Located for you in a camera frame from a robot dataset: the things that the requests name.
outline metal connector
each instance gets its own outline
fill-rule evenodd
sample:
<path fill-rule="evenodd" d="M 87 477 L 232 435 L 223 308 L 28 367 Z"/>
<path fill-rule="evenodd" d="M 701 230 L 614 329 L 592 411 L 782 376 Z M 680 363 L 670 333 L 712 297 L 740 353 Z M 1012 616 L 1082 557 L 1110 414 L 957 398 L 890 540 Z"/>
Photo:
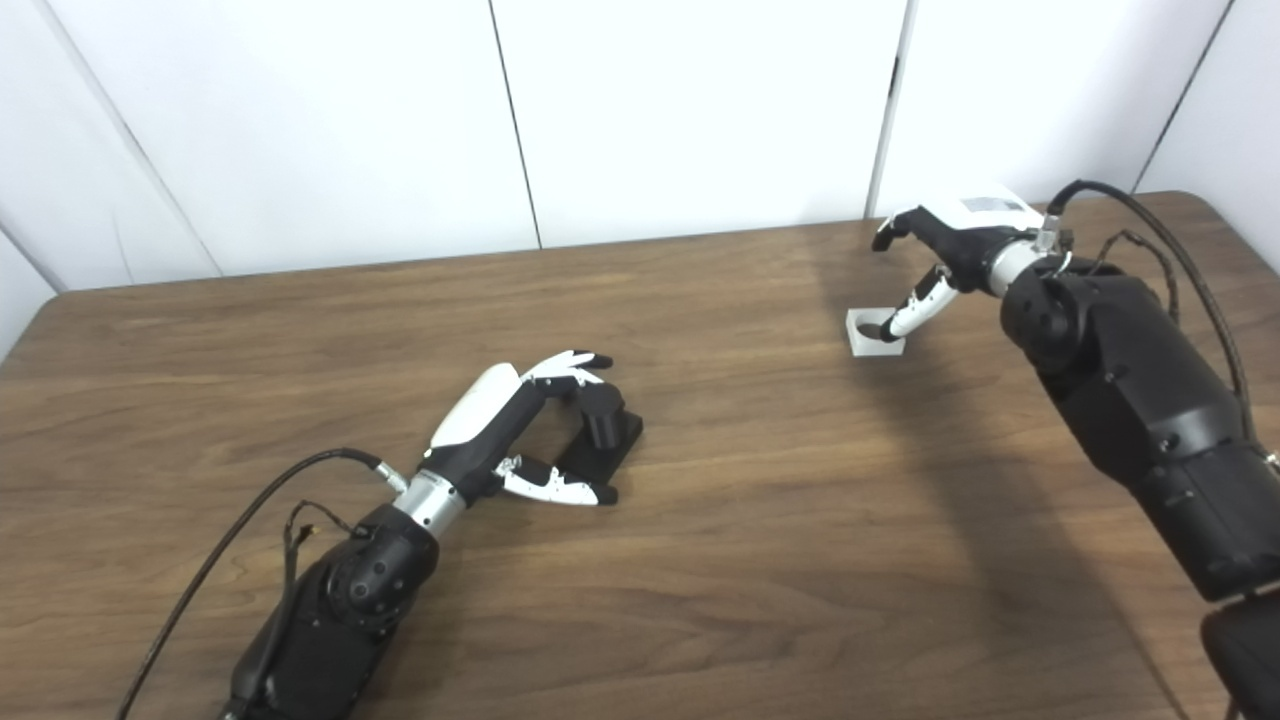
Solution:
<path fill-rule="evenodd" d="M 1046 215 L 1044 222 L 1041 224 L 1041 229 L 1036 233 L 1036 242 L 1033 246 L 1037 252 L 1048 252 L 1053 250 L 1057 245 L 1057 231 L 1062 227 L 1062 218 L 1059 215 Z"/>
<path fill-rule="evenodd" d="M 1030 268 L 1046 254 L 1041 252 L 1036 243 L 1025 240 L 1010 242 L 991 261 L 991 270 L 987 273 L 987 287 L 996 297 L 1004 297 L 1009 286 L 1014 284 L 1023 270 Z"/>
<path fill-rule="evenodd" d="M 408 492 L 397 497 L 392 506 L 426 528 L 436 539 L 467 509 L 453 483 L 430 470 L 419 470 Z"/>
<path fill-rule="evenodd" d="M 387 462 L 374 468 L 374 471 L 381 475 L 383 479 L 387 480 L 387 484 L 392 486 L 396 495 L 404 495 L 404 491 L 408 489 L 408 483 L 404 482 L 404 475 L 397 473 L 396 469 Z"/>

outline panel seam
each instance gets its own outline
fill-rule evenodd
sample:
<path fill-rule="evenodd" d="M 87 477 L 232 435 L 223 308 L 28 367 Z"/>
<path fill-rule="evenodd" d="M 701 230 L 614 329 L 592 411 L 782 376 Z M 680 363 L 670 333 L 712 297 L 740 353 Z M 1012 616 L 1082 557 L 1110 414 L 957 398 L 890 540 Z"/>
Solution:
<path fill-rule="evenodd" d="M 884 99 L 884 117 L 881 120 L 879 138 L 876 143 L 876 160 L 872 163 L 872 179 L 867 187 L 867 204 L 863 206 L 863 218 L 872 218 L 876 214 L 876 204 L 879 201 L 879 186 L 884 177 L 884 164 L 888 159 L 888 143 L 893 131 L 893 118 L 897 114 L 897 100 L 902 95 L 902 77 L 906 74 L 906 54 L 911 45 L 911 31 L 915 26 L 916 0 L 906 0 L 902 9 L 902 27 L 897 36 L 897 53 L 893 55 L 893 69 L 888 79 L 888 95 Z"/>
<path fill-rule="evenodd" d="M 58 273 L 41 263 L 40 259 L 37 259 L 31 250 L 27 249 L 27 245 L 13 232 L 13 227 L 6 224 L 3 217 L 0 217 L 0 236 L 9 241 L 9 245 L 18 251 L 18 255 L 22 255 L 23 260 L 26 260 L 27 264 L 36 270 L 40 279 L 45 281 L 45 283 L 47 283 L 54 292 L 63 293 L 70 290 Z"/>
<path fill-rule="evenodd" d="M 498 65 L 502 68 L 502 86 L 507 91 L 507 108 L 511 109 L 511 129 L 516 133 L 516 152 L 520 154 L 520 172 L 525 177 L 525 195 L 529 197 L 529 215 L 534 220 L 534 237 L 538 249 L 543 249 L 543 232 L 538 225 L 538 208 L 534 205 L 534 186 L 529 182 L 529 164 L 525 161 L 525 143 L 520 138 L 520 122 L 516 119 L 516 101 L 511 96 L 511 79 L 507 77 L 507 58 L 502 53 L 502 36 L 498 33 L 498 14 L 489 0 L 489 20 L 493 22 L 493 42 L 498 46 Z"/>
<path fill-rule="evenodd" d="M 160 193 L 161 201 L 169 208 L 169 211 L 172 211 L 178 218 L 179 223 L 182 223 L 183 225 L 183 229 L 187 231 L 191 238 L 196 241 L 196 245 L 200 247 L 200 251 L 205 258 L 205 261 L 207 261 L 209 265 L 214 269 L 214 273 L 216 273 L 218 277 L 225 277 L 227 273 L 223 272 L 221 265 L 214 258 L 214 254 L 209 250 L 209 245 L 205 242 L 202 237 L 200 237 L 200 233 L 196 232 L 196 227 L 195 224 L 192 224 L 191 218 L 187 215 L 187 211 L 182 208 L 182 204 L 178 202 L 178 197 L 174 196 L 173 190 L 169 188 L 169 183 L 166 183 L 165 179 L 160 176 L 160 172 L 156 169 L 155 163 L 151 161 L 151 156 L 147 155 L 146 149 L 143 149 L 142 143 L 138 142 L 138 137 L 133 133 L 133 128 L 129 127 L 129 123 L 124 119 L 124 115 L 120 114 L 120 110 L 115 105 L 115 101 L 106 92 L 106 87 L 102 86 L 102 82 L 93 72 L 93 68 L 90 67 L 88 60 L 84 58 L 84 54 L 81 53 L 79 46 L 76 45 L 76 41 L 67 31 L 67 26 L 63 24 L 61 18 L 58 17 L 58 13 L 49 4 L 49 0 L 31 0 L 31 3 L 32 5 L 35 5 L 36 10 L 44 17 L 45 24 L 49 27 L 50 32 L 52 32 L 54 38 L 58 41 L 63 53 L 65 53 L 67 59 L 70 61 L 72 67 L 76 68 L 76 72 L 81 76 L 81 79 L 88 87 L 90 95 L 93 96 L 93 99 L 101 108 L 102 113 L 105 113 L 108 119 L 111 122 L 111 126 L 115 128 L 116 135 L 120 137 L 120 141 L 124 143 L 124 147 L 128 150 L 129 155 L 133 156 L 134 161 L 142 169 L 142 173 L 151 182 L 152 187 L 155 187 L 155 190 Z"/>
<path fill-rule="evenodd" d="M 1138 192 L 1138 186 L 1142 184 L 1142 178 L 1147 177 L 1147 170 L 1151 168 L 1151 163 L 1156 159 L 1156 151 L 1158 151 L 1160 145 L 1165 142 L 1165 136 L 1169 133 L 1169 128 L 1172 127 L 1174 118 L 1178 117 L 1178 110 L 1183 108 L 1183 101 L 1187 100 L 1187 94 L 1190 92 L 1192 85 L 1196 82 L 1196 76 L 1199 74 L 1201 65 L 1203 65 L 1204 59 L 1208 58 L 1208 53 L 1213 47 L 1213 41 L 1217 40 L 1217 32 L 1222 29 L 1222 23 L 1226 22 L 1226 15 L 1231 12 L 1234 5 L 1235 0 L 1226 0 L 1226 6 L 1222 8 L 1222 14 L 1217 17 L 1213 32 L 1210 33 L 1208 41 L 1204 42 L 1204 49 L 1201 50 L 1199 58 L 1196 59 L 1196 67 L 1192 68 L 1192 74 L 1187 78 L 1187 83 L 1183 85 L 1183 91 L 1178 95 L 1178 101 L 1174 102 L 1174 109 L 1170 110 L 1169 117 L 1165 118 L 1165 127 L 1160 128 L 1160 135 L 1156 136 L 1156 143 L 1152 145 L 1151 152 L 1147 154 L 1147 160 L 1142 164 L 1142 169 L 1138 170 L 1138 179 L 1133 181 L 1130 192 Z"/>

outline wire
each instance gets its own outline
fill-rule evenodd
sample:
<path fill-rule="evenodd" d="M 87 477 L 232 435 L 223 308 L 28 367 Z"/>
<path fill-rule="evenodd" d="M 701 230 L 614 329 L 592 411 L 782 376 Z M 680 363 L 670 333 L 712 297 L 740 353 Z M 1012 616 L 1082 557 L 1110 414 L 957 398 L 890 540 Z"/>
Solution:
<path fill-rule="evenodd" d="M 1174 322 L 1175 325 L 1179 324 L 1181 316 L 1181 309 L 1178 301 L 1178 275 L 1174 274 L 1174 264 L 1169 261 L 1167 255 L 1161 252 L 1158 247 L 1156 247 L 1149 240 L 1142 237 L 1140 234 L 1133 231 L 1120 231 L 1114 236 L 1108 237 L 1102 243 L 1102 250 L 1098 251 L 1098 258 L 1093 261 L 1093 266 L 1089 268 L 1089 270 L 1084 274 L 1092 275 L 1096 274 L 1100 269 L 1102 269 L 1102 264 L 1106 261 L 1107 254 L 1111 252 L 1111 249 L 1115 246 L 1115 243 L 1120 242 L 1121 240 L 1128 240 L 1129 242 L 1137 245 L 1138 247 L 1146 249 L 1147 251 L 1149 251 L 1152 255 L 1156 256 L 1156 260 L 1160 263 L 1160 269 L 1165 274 L 1165 290 L 1169 293 L 1169 318 Z"/>
<path fill-rule="evenodd" d="M 1053 275 L 1052 277 L 1056 278 L 1057 275 L 1061 275 L 1064 272 L 1066 272 L 1066 268 L 1071 264 L 1071 258 L 1075 254 L 1073 251 L 1070 251 L 1070 250 L 1068 250 L 1066 252 L 1064 252 L 1062 254 L 1062 264 L 1059 265 L 1056 270 L 1053 270 Z"/>
<path fill-rule="evenodd" d="M 1231 328 L 1228 327 L 1226 318 L 1222 316 L 1222 309 L 1219 307 L 1213 292 L 1210 291 L 1208 283 L 1204 282 L 1204 275 L 1196 266 L 1196 261 L 1192 260 L 1190 254 L 1187 252 L 1187 249 L 1174 237 L 1174 233 L 1169 231 L 1165 223 L 1160 222 L 1160 218 L 1153 215 L 1142 202 L 1138 202 L 1132 195 L 1119 187 L 1105 182 L 1078 179 L 1068 184 L 1053 196 L 1044 214 L 1061 215 L 1066 209 L 1066 204 L 1082 190 L 1092 190 L 1119 200 L 1125 208 L 1142 218 L 1151 229 L 1156 231 L 1156 237 L 1174 254 L 1178 264 L 1187 273 L 1187 278 L 1190 279 L 1196 295 L 1199 296 L 1201 302 L 1204 305 L 1204 313 L 1208 315 L 1210 323 L 1213 324 L 1213 332 L 1222 346 L 1222 354 L 1226 355 L 1226 366 L 1231 374 L 1231 388 L 1240 402 L 1240 425 L 1244 430 L 1244 437 L 1249 442 L 1257 442 L 1253 428 L 1253 410 L 1249 404 L 1249 382 L 1244 377 L 1244 364 L 1240 361 L 1240 351 L 1235 347 L 1235 338 L 1231 337 Z"/>
<path fill-rule="evenodd" d="M 371 470 L 375 470 L 383 462 L 381 459 L 375 457 L 374 455 L 370 455 L 365 451 L 352 450 L 349 447 L 338 447 L 334 450 L 317 452 L 311 457 L 302 460 L 297 465 L 282 473 L 280 477 L 271 480 L 269 486 L 262 488 L 262 492 L 260 492 L 257 497 L 253 498 L 253 502 L 248 503 L 248 507 L 244 509 L 244 512 L 242 512 L 241 516 L 236 519 L 236 521 L 227 530 L 227 533 L 223 534 L 221 539 L 218 541 L 218 544 L 214 546 L 212 552 L 210 552 L 209 557 L 205 559 L 205 564 L 200 566 L 200 570 L 196 570 L 196 575 L 191 578 L 191 583 L 187 584 L 187 589 L 182 592 L 182 596 L 178 598 L 177 605 L 174 605 L 173 611 L 169 614 L 169 618 L 164 621 L 164 625 L 160 626 L 160 632 L 156 634 L 156 639 L 152 641 L 151 648 L 147 650 L 147 653 L 142 657 L 142 665 L 138 667 L 137 674 L 133 676 L 133 682 L 129 683 L 129 689 L 124 692 L 124 700 L 120 701 L 120 708 L 115 714 L 116 720 L 125 720 L 129 716 L 129 708 L 133 707 L 133 702 L 138 697 L 138 691 L 142 689 L 142 683 L 145 683 L 147 675 L 151 674 L 151 667 L 155 665 L 156 659 L 160 656 L 160 651 L 164 650 L 165 642 L 169 641 L 169 635 L 173 633 L 174 625 L 178 624 L 178 620 L 182 618 L 183 611 L 187 610 L 187 605 L 191 603 L 191 598 L 195 597 L 196 591 L 200 589 L 200 585 L 205 583 L 205 578 L 209 577 L 209 573 L 214 569 L 214 565 L 218 562 L 218 559 L 223 556 L 223 552 L 232 543 L 232 541 L 236 539 L 236 536 L 238 536 L 239 532 L 244 529 L 244 525 L 248 524 L 248 521 L 253 518 L 253 515 L 259 511 L 259 509 L 261 509 L 262 505 L 273 495 L 275 495 L 275 491 L 280 489 L 280 487 L 284 486 L 284 483 L 289 482 L 289 479 L 293 475 L 297 475 L 298 473 L 306 470 L 307 468 L 315 465 L 316 462 L 332 460 L 334 457 L 344 457 L 347 460 L 355 460 L 357 462 L 362 462 L 364 465 L 367 465 Z"/>
<path fill-rule="evenodd" d="M 334 525 L 337 525 L 338 528 L 340 528 L 347 534 L 360 534 L 360 529 L 358 528 L 353 528 L 351 525 L 351 523 L 347 523 L 346 520 L 343 520 L 342 518 L 339 518 L 338 514 L 334 512 L 333 510 L 329 510 L 328 507 L 325 507 L 324 505 L 320 505 L 319 502 L 312 502 L 310 500 L 300 500 L 298 503 L 293 506 L 293 511 L 289 512 L 289 520 L 287 523 L 284 523 L 284 547 L 289 547 L 289 538 L 293 537 L 292 536 L 292 533 L 293 533 L 293 521 L 297 520 L 298 512 L 302 512 L 302 510 L 305 507 L 315 507 L 316 510 L 324 512 L 325 518 L 328 518 L 330 523 L 333 523 Z M 300 537 L 297 538 L 297 543 L 296 544 L 301 546 L 302 541 L 305 541 L 305 539 L 307 539 L 307 537 L 315 534 L 314 529 L 312 530 L 307 530 L 307 528 L 314 528 L 314 525 L 303 525 L 302 527 L 302 530 L 300 530 L 300 533 L 298 533 Z M 306 537 L 302 536 L 302 532 L 307 533 Z"/>

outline white block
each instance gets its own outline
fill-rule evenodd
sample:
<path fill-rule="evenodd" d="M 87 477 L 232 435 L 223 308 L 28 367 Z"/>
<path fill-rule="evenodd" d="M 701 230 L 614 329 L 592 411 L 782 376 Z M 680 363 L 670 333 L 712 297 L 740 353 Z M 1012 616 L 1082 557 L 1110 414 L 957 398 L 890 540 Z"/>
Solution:
<path fill-rule="evenodd" d="M 854 348 L 854 357 L 901 355 L 906 350 L 906 338 L 881 342 L 858 332 L 858 325 L 883 324 L 893 315 L 893 307 L 854 307 L 845 315 L 845 329 L 849 331 L 849 345 Z"/>

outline robot finger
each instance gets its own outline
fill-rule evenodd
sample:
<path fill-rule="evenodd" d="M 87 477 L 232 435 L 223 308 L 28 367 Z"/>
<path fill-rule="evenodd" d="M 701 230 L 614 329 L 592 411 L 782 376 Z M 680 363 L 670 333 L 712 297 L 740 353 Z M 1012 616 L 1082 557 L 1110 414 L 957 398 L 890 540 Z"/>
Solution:
<path fill-rule="evenodd" d="M 951 304 L 960 291 L 946 265 L 934 265 L 924 273 L 893 315 L 879 327 L 879 340 L 893 342 L 906 337 Z"/>
<path fill-rule="evenodd" d="M 494 474 L 502 488 L 541 502 L 559 505 L 617 505 L 618 491 L 611 486 L 589 483 L 563 473 L 554 465 L 517 455 L 503 460 Z"/>
<path fill-rule="evenodd" d="M 901 210 L 884 218 L 872 240 L 872 251 L 884 252 L 895 238 L 911 234 L 911 215 L 914 214 L 915 210 Z"/>
<path fill-rule="evenodd" d="M 608 365 L 602 364 L 605 361 L 609 365 L 613 364 L 612 359 L 604 355 L 566 350 L 534 365 L 521 379 L 527 382 L 530 379 L 573 377 L 584 383 L 602 382 L 595 375 L 591 375 L 580 368 L 607 368 Z"/>
<path fill-rule="evenodd" d="M 591 368 L 593 370 L 608 370 L 613 366 L 613 357 L 608 355 L 600 355 L 599 352 L 591 352 L 590 350 L 575 350 L 575 355 L 590 355 L 591 359 L 579 365 L 580 368 Z"/>

